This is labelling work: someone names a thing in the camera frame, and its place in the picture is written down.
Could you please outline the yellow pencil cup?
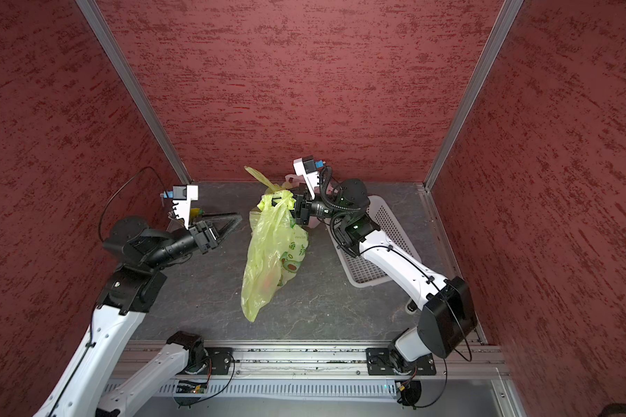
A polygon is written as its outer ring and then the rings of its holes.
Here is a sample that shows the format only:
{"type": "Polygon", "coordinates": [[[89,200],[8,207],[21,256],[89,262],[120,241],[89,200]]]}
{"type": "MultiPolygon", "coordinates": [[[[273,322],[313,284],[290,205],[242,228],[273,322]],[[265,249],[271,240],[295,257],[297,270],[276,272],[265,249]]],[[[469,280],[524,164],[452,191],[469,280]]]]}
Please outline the yellow pencil cup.
{"type": "Polygon", "coordinates": [[[201,208],[192,208],[190,211],[190,218],[194,219],[199,215],[203,215],[203,210],[201,208]]]}

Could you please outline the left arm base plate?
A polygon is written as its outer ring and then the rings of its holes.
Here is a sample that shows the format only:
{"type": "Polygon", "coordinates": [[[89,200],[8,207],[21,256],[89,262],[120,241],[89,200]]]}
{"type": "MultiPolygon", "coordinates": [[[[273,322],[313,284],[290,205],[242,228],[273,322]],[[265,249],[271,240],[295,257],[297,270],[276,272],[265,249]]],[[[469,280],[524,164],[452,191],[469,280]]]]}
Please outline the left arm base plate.
{"type": "Polygon", "coordinates": [[[177,375],[197,377],[198,375],[229,375],[233,363],[231,347],[205,347],[194,351],[188,363],[177,375]]]}

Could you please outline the right aluminium corner post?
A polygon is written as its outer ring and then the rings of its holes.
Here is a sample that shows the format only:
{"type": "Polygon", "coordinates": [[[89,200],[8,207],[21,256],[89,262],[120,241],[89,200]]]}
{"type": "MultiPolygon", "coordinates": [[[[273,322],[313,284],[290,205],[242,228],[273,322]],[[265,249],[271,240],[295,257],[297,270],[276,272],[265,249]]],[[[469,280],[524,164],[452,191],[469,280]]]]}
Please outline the right aluminium corner post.
{"type": "Polygon", "coordinates": [[[424,181],[424,192],[430,194],[435,186],[436,180],[442,172],[443,165],[448,159],[455,142],[465,124],[465,121],[481,92],[483,85],[490,74],[492,66],[502,49],[502,46],[513,26],[515,19],[523,6],[523,0],[505,0],[498,12],[497,19],[493,25],[490,35],[483,47],[482,53],[476,62],[469,83],[460,101],[457,111],[452,118],[440,150],[436,154],[431,169],[424,181]]]}

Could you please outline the pink plastic bag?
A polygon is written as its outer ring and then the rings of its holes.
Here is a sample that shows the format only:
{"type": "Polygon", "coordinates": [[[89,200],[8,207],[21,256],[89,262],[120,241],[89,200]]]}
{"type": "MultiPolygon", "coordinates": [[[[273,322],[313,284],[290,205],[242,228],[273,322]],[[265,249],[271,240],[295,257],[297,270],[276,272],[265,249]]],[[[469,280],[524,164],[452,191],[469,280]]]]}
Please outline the pink plastic bag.
{"type": "Polygon", "coordinates": [[[283,183],[283,188],[292,190],[297,189],[300,186],[300,176],[290,174],[285,177],[285,182],[283,183]]]}

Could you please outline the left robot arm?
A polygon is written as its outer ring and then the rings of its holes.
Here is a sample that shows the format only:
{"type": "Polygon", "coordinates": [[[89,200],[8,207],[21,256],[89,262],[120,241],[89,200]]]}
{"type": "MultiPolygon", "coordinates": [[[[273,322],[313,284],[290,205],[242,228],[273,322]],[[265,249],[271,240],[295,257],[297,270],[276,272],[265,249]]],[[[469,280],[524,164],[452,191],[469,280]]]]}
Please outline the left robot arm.
{"type": "Polygon", "coordinates": [[[103,242],[118,266],[97,298],[83,340],[37,414],[132,416],[175,375],[209,376],[212,361],[202,337],[178,331],[135,375],[104,391],[167,280],[163,271],[188,255],[214,250],[242,220],[238,213],[200,215],[189,228],[172,232],[153,229],[139,216],[118,221],[103,242]]]}

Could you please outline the aluminium front rail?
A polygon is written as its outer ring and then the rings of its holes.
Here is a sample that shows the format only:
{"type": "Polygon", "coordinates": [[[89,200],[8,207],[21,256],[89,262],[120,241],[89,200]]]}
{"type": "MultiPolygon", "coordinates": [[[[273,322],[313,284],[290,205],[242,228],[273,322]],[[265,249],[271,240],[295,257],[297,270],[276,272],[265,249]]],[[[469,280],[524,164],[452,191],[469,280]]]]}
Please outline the aluminium front rail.
{"type": "MultiPolygon", "coordinates": [[[[370,379],[366,350],[383,348],[385,342],[207,342],[207,347],[230,348],[238,364],[236,377],[249,379],[370,379]]],[[[447,360],[433,358],[434,379],[509,380],[511,370],[499,346],[473,343],[461,347],[447,360]]]]}

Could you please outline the green plastic bag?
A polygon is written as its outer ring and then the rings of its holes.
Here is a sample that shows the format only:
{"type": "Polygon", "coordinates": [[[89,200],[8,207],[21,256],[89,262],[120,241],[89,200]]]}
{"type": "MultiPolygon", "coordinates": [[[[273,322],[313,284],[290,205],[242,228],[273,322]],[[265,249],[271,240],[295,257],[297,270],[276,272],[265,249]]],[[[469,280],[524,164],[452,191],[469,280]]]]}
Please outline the green plastic bag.
{"type": "Polygon", "coordinates": [[[244,166],[244,170],[250,174],[255,180],[260,182],[260,184],[266,187],[265,194],[267,196],[272,197],[292,197],[293,193],[291,192],[290,184],[285,183],[284,185],[277,185],[274,182],[271,182],[263,173],[250,166],[244,166]]]}
{"type": "Polygon", "coordinates": [[[309,236],[291,213],[295,202],[290,191],[280,190],[263,195],[250,211],[251,239],[241,292],[243,314],[250,322],[302,267],[309,236]]]}

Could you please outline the left aluminium corner post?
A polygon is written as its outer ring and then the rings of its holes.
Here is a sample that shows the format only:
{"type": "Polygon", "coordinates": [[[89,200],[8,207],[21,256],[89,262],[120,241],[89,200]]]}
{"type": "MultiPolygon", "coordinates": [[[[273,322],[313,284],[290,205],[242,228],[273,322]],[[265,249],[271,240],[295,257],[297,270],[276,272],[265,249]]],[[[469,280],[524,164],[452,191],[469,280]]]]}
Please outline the left aluminium corner post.
{"type": "Polygon", "coordinates": [[[143,87],[137,80],[137,76],[130,67],[118,41],[111,32],[109,24],[106,22],[97,1],[77,0],[76,4],[97,38],[97,41],[99,41],[102,46],[106,56],[109,58],[116,73],[118,73],[123,85],[130,94],[134,104],[137,106],[142,118],[147,123],[153,137],[155,137],[156,142],[170,163],[170,166],[172,166],[175,171],[177,178],[181,183],[192,183],[193,180],[189,171],[184,166],[183,160],[170,140],[165,127],[151,105],[143,87]]]}

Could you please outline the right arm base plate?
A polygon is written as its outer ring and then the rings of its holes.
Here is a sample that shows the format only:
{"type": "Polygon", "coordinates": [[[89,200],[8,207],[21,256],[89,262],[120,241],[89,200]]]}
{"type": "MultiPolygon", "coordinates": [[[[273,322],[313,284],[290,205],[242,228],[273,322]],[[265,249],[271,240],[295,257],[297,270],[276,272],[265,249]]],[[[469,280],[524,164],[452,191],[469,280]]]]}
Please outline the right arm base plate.
{"type": "Polygon", "coordinates": [[[432,354],[407,361],[389,347],[369,347],[365,349],[369,375],[387,376],[431,376],[436,375],[436,365],[432,354]]]}

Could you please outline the aluminium corner post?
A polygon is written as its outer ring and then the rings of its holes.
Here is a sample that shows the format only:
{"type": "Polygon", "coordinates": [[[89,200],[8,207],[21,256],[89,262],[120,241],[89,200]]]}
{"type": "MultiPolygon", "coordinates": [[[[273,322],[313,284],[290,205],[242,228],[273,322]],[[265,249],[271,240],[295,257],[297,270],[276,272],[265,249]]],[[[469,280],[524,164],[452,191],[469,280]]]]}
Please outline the aluminium corner post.
{"type": "Polygon", "coordinates": [[[181,183],[192,183],[193,180],[189,171],[184,166],[183,160],[170,140],[165,127],[151,105],[143,87],[137,80],[137,76],[130,67],[118,41],[111,32],[109,24],[106,22],[97,1],[77,0],[76,4],[97,38],[97,41],[99,41],[102,46],[106,56],[109,58],[116,73],[118,73],[123,85],[130,94],[134,104],[137,106],[142,118],[147,123],[153,137],[155,137],[156,142],[170,163],[170,166],[172,166],[175,171],[177,178],[181,183]]]}
{"type": "Polygon", "coordinates": [[[435,186],[436,180],[442,172],[443,165],[448,159],[455,142],[465,124],[465,121],[481,92],[483,85],[490,74],[492,66],[502,49],[502,46],[513,26],[515,19],[523,6],[523,0],[505,0],[498,12],[497,19],[493,25],[490,35],[483,47],[482,53],[476,62],[469,83],[460,101],[457,111],[452,118],[440,150],[436,154],[431,169],[424,181],[424,192],[430,194],[435,186]]]}

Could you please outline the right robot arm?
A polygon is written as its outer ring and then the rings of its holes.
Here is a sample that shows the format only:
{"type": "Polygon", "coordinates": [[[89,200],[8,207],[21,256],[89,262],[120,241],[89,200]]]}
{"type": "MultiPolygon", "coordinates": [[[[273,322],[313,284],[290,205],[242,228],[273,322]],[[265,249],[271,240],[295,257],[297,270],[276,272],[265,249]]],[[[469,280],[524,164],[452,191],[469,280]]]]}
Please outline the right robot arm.
{"type": "Polygon", "coordinates": [[[370,262],[410,297],[408,308],[419,313],[415,328],[405,330],[388,347],[388,363],[400,375],[412,375],[417,361],[429,355],[446,359],[467,342],[477,317],[464,279],[447,278],[422,265],[392,240],[370,215],[374,198],[358,179],[342,182],[328,194],[294,189],[291,211],[296,222],[324,222],[339,250],[370,262]]]}

